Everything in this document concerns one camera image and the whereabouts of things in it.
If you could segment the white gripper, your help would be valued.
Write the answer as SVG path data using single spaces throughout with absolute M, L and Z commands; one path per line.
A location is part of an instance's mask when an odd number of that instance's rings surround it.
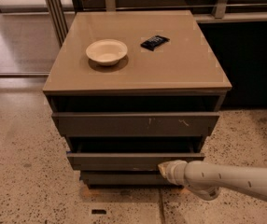
M 185 168 L 187 166 L 186 161 L 166 161 L 158 165 L 159 171 L 162 176 L 166 176 L 166 179 L 177 186 L 184 186 L 185 181 Z

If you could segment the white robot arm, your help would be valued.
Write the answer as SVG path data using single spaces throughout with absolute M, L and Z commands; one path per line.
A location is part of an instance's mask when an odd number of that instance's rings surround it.
M 219 189 L 226 188 L 267 202 L 267 168 L 182 160 L 163 162 L 158 167 L 168 182 L 183 186 L 203 200 L 216 199 Z

